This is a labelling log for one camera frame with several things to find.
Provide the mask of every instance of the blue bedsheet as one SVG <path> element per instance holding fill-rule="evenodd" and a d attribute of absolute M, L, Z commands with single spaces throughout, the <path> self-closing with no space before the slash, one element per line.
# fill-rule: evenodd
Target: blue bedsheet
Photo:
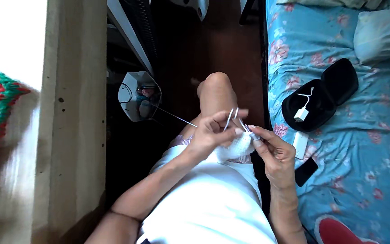
<path fill-rule="evenodd" d="M 276 5 L 267 0 L 269 112 L 274 132 L 292 143 L 285 122 L 285 97 L 335 60 L 348 58 L 359 90 L 322 127 L 309 133 L 304 160 L 318 170 L 297 188 L 299 214 L 310 231 L 317 217 L 331 214 L 357 236 L 390 243 L 390 59 L 360 65 L 353 50 L 358 10 Z"/>

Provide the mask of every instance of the white knitting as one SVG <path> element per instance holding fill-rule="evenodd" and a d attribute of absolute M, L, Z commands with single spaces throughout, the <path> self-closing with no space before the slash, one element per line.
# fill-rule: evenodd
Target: white knitting
<path fill-rule="evenodd" d="M 226 130 L 228 127 L 233 110 L 234 109 L 231 109 L 231 112 L 230 112 L 230 115 L 228 116 L 227 124 L 225 125 L 224 130 Z M 236 113 L 234 115 L 234 119 L 236 119 L 238 111 L 239 111 L 239 108 L 236 108 Z M 247 129 L 247 127 L 243 124 L 241 119 L 239 119 L 239 122 L 241 123 L 241 125 L 245 129 L 243 134 L 240 137 L 234 139 L 231 142 L 231 145 L 228 147 L 224 147 L 224 146 L 216 147 L 213 150 L 213 152 L 208 156 L 206 161 L 222 163 L 222 162 L 227 161 L 228 159 L 237 159 L 237 158 L 240 158 L 242 156 L 249 155 L 255 150 L 255 148 L 252 146 L 252 140 L 259 139 L 259 138 L 257 138 L 257 136 L 254 133 L 252 133 L 251 131 L 249 131 Z"/>

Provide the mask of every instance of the smartphone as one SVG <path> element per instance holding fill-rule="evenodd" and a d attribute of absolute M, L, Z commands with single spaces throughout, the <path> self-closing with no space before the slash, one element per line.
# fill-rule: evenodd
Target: smartphone
<path fill-rule="evenodd" d="M 317 163 L 312 158 L 303 163 L 294 171 L 294 176 L 296 178 L 296 184 L 299 187 L 302 187 L 306 181 L 311 177 L 312 174 L 318 169 Z"/>

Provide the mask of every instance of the leg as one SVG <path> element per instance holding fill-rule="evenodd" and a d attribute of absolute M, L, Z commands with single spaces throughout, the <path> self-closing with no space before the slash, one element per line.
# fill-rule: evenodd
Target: leg
<path fill-rule="evenodd" d="M 230 79 L 222 72 L 213 73 L 201 82 L 197 89 L 201 113 L 192 124 L 198 125 L 198 121 L 203 116 L 209 116 L 222 110 L 231 110 L 237 108 L 237 97 L 233 91 Z M 187 125 L 182 131 L 183 138 L 189 138 L 193 135 L 195 127 Z"/>

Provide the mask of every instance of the white power bank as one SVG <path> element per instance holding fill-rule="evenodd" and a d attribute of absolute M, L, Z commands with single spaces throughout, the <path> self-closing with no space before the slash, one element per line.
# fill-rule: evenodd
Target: white power bank
<path fill-rule="evenodd" d="M 296 132 L 293 141 L 293 147 L 296 149 L 296 158 L 303 159 L 305 156 L 306 145 L 308 144 L 308 134 L 301 131 Z"/>

